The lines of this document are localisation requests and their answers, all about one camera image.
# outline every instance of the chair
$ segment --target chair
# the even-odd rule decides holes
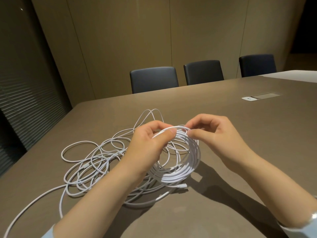
[[[243,78],[276,73],[273,54],[256,54],[239,57],[239,63]]]
[[[133,70],[130,79],[133,94],[178,87],[176,69],[173,67]]]
[[[222,81],[224,79],[219,60],[188,63],[184,65],[184,72],[187,85]]]

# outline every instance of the person's right hand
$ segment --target person's right hand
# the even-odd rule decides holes
[[[185,124],[187,135],[207,144],[233,172],[256,154],[244,142],[230,120],[224,116],[199,114]]]

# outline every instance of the light blue sleeve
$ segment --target light blue sleeve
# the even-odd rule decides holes
[[[289,238],[316,238],[317,237],[317,218],[301,229],[286,228],[281,226]]]
[[[45,235],[42,236],[42,238],[54,238],[54,236],[53,236],[53,227],[54,226],[52,226],[52,228],[50,228],[50,230],[48,232],[46,232]]]

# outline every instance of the tangled cable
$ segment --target tangled cable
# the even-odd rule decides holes
[[[48,190],[47,192],[43,193],[35,200],[33,200],[27,207],[25,207],[11,222],[4,235],[4,238],[7,238],[10,229],[12,228],[14,223],[31,205],[33,205],[35,202],[37,202],[48,193],[60,188],[64,188],[59,202],[59,213],[60,217],[63,218],[62,202],[65,194],[67,193],[71,197],[76,197],[88,192],[98,182],[98,180],[100,180],[109,172],[110,162],[115,159],[120,161],[122,156],[124,156],[127,147],[125,146],[123,141],[131,141],[131,139],[127,138],[126,136],[133,134],[134,130],[137,127],[144,124],[144,121],[148,118],[149,115],[152,115],[153,120],[155,120],[153,114],[154,111],[157,111],[160,114],[160,117],[164,122],[163,116],[158,109],[147,109],[141,114],[133,128],[117,132],[112,138],[103,141],[100,145],[92,141],[79,141],[64,148],[61,152],[61,158],[66,162],[75,163],[64,176],[65,184]],[[145,113],[147,113],[145,118],[140,122]],[[177,132],[175,138],[171,142],[169,142],[167,146],[163,149],[168,154],[167,161],[164,164],[160,164],[160,162],[158,161],[153,165],[153,167],[149,170],[148,175],[145,176],[143,184],[135,188],[128,195],[128,200],[124,202],[125,205],[131,207],[148,206],[163,199],[176,188],[187,187],[186,184],[182,184],[181,182],[185,180],[196,169],[200,162],[200,149],[198,146],[198,141],[193,140],[187,136],[186,133],[189,128],[186,128],[182,125],[169,128],[176,128]],[[161,130],[156,135],[154,135],[153,138],[169,128]],[[94,148],[84,159],[81,160],[67,160],[64,157],[65,153],[69,149],[81,144],[94,144],[96,148]],[[104,147],[107,144],[111,144],[114,150],[105,150]],[[164,168],[170,161],[170,149],[174,150],[176,154],[176,164],[170,168]],[[180,152],[186,152],[185,156],[181,157],[182,154],[180,154]],[[159,185],[153,186],[156,181],[159,182]],[[70,187],[77,187],[78,192],[72,193],[69,190]],[[141,195],[156,192],[163,187],[169,187],[170,189],[156,199],[143,203],[133,203],[133,201],[135,201]]]

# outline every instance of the person's left hand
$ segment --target person's left hand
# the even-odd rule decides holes
[[[136,128],[129,147],[118,165],[127,172],[132,172],[138,180],[142,180],[159,159],[164,146],[176,136],[176,129],[171,128],[152,138],[155,130],[168,127],[172,125],[155,120]]]

